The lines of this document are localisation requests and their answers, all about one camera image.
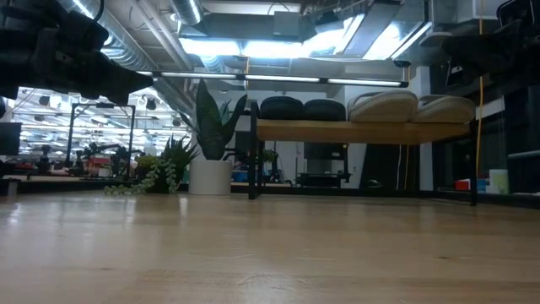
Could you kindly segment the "wooden shelf with black legs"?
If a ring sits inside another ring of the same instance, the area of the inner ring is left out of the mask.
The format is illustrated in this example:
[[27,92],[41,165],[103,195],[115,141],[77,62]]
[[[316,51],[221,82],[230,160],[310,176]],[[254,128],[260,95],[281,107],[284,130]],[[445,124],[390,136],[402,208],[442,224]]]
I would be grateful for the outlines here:
[[262,151],[267,141],[420,146],[462,135],[471,138],[478,135],[476,120],[467,124],[265,120],[259,117],[259,112],[259,105],[252,102],[247,188],[250,200],[263,193]]

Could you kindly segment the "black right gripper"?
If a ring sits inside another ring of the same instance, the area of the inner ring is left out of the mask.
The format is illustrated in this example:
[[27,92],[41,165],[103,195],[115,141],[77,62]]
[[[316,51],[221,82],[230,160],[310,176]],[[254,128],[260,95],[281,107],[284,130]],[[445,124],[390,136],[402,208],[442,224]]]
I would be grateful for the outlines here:
[[540,25],[515,19],[484,34],[446,39],[442,50],[453,63],[498,84],[540,84]]

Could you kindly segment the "black background cart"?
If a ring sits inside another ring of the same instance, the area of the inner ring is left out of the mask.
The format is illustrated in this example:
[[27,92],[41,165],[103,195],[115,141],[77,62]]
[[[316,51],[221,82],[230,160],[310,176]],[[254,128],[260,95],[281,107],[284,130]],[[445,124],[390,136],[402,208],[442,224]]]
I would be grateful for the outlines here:
[[349,182],[348,145],[304,143],[305,171],[298,174],[300,187],[341,188]]

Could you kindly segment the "pale green container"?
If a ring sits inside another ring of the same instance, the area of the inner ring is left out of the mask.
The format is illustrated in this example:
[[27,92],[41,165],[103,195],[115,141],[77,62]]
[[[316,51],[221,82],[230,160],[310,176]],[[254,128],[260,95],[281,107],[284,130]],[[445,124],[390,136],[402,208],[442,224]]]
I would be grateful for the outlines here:
[[510,191],[508,171],[506,169],[492,169],[489,171],[489,192],[494,194],[508,194]]

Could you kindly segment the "dark background monitor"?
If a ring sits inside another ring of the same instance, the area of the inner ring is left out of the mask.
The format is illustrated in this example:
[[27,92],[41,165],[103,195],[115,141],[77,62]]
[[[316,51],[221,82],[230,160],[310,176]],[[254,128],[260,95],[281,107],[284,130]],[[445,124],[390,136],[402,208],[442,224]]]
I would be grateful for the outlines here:
[[15,156],[19,154],[20,122],[0,122],[0,155]]

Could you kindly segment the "black background stand frame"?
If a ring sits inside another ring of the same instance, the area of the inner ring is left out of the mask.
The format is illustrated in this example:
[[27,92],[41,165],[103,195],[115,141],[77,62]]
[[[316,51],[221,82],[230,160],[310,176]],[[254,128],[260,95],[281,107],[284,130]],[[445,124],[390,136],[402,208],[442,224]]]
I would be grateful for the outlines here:
[[66,152],[66,158],[64,160],[64,165],[65,166],[71,165],[71,151],[72,151],[73,130],[74,130],[75,119],[78,118],[80,115],[83,115],[84,112],[90,107],[96,107],[96,108],[102,108],[102,109],[129,108],[132,111],[132,113],[127,116],[130,119],[130,133],[129,133],[128,156],[127,156],[127,165],[129,166],[131,163],[131,155],[132,155],[132,141],[133,141],[134,124],[135,124],[135,116],[136,116],[136,106],[133,106],[133,105],[119,106],[113,103],[104,103],[104,102],[98,102],[98,103],[92,103],[92,104],[90,103],[83,104],[83,103],[78,102],[78,103],[72,104],[72,110],[70,113],[70,122],[69,122],[69,128],[68,128],[67,152]]

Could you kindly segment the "rectangular silver air duct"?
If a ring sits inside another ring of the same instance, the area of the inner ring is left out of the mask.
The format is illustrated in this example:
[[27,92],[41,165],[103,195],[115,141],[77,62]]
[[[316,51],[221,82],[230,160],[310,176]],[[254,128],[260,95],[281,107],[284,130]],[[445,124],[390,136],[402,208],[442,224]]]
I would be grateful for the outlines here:
[[339,56],[397,60],[432,28],[431,0],[351,0],[340,8],[345,23]]

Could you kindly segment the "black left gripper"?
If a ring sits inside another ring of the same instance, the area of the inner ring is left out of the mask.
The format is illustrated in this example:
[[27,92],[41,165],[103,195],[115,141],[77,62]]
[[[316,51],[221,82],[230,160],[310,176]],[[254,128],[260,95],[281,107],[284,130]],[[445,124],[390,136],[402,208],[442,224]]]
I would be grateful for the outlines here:
[[151,77],[122,67],[102,52],[109,33],[95,18],[67,11],[57,0],[25,1],[35,38],[26,86],[104,96],[126,105],[138,87],[153,84]]

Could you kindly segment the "small trailing succulent plant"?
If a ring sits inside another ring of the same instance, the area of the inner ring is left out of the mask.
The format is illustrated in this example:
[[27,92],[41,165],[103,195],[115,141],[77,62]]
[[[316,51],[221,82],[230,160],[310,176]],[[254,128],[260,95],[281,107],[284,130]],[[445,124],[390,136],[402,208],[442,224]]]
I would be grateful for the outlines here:
[[105,194],[138,195],[145,193],[176,193],[184,172],[197,156],[197,146],[185,144],[181,139],[169,137],[160,156],[138,159],[138,179],[130,186],[105,186]]

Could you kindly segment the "black case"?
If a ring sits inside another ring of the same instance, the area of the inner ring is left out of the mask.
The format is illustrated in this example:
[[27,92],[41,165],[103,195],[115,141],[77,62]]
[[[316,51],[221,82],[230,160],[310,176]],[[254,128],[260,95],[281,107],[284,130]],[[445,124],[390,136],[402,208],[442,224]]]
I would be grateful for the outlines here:
[[540,193],[540,150],[507,156],[511,193]]

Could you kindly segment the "small silver spiral duct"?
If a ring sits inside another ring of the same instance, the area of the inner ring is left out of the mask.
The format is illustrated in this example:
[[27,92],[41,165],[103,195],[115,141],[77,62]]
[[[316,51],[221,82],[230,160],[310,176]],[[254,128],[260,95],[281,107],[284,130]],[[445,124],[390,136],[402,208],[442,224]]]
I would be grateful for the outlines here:
[[200,0],[170,0],[176,18],[186,25],[199,24],[203,20]]

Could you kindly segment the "snake plant in white pot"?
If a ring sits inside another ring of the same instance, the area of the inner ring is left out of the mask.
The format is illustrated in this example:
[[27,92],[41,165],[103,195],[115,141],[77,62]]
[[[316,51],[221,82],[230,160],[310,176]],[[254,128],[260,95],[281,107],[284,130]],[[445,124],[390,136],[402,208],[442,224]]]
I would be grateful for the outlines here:
[[233,165],[224,160],[227,144],[246,108],[247,95],[235,103],[231,114],[224,115],[208,91],[204,80],[199,82],[195,100],[195,118],[181,113],[182,121],[194,132],[203,159],[189,164],[189,193],[193,195],[230,195]]

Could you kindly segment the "grey ceiling junction box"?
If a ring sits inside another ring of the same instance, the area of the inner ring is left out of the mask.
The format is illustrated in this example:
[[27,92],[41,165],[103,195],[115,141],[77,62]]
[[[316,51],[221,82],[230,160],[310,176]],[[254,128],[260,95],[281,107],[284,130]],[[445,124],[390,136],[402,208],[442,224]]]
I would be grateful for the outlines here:
[[273,14],[273,34],[275,36],[298,37],[300,14],[296,12],[275,11]]

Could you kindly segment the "large silver spiral duct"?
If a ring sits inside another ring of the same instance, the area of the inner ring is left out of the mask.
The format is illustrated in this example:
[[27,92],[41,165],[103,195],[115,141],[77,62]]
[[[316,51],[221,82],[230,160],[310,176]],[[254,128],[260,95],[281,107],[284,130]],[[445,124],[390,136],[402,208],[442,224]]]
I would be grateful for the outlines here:
[[[94,17],[100,8],[100,0],[58,0],[67,11],[78,11],[88,17]],[[157,71],[158,65],[150,58],[143,48],[134,40],[121,23],[105,9],[99,19],[104,26],[112,43],[105,46],[102,51],[106,56],[124,68],[133,71]],[[190,115],[194,110],[192,98],[177,89],[170,80],[157,78],[153,88],[158,97],[172,110]]]

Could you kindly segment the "long linear ceiling light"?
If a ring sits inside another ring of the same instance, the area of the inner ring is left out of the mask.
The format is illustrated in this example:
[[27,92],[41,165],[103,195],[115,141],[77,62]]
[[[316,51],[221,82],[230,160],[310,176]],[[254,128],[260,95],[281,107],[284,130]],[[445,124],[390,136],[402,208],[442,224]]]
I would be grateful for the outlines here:
[[407,81],[379,80],[379,79],[321,78],[321,77],[244,74],[244,73],[197,73],[197,72],[160,72],[160,71],[138,71],[138,73],[142,75],[150,76],[153,78],[270,81],[270,82],[286,82],[286,83],[352,85],[352,86],[385,87],[385,88],[407,88],[409,86],[409,82]]

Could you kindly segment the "grey foam slide sandal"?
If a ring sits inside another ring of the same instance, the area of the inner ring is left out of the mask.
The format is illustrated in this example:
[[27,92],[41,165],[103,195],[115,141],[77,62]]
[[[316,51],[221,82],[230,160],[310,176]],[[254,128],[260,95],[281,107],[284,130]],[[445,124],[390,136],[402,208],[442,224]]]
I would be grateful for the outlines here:
[[475,115],[476,106],[467,98],[424,95],[418,100],[418,109],[411,122],[465,124],[473,120]]
[[418,97],[408,90],[370,92],[347,105],[349,122],[408,122],[418,108]]

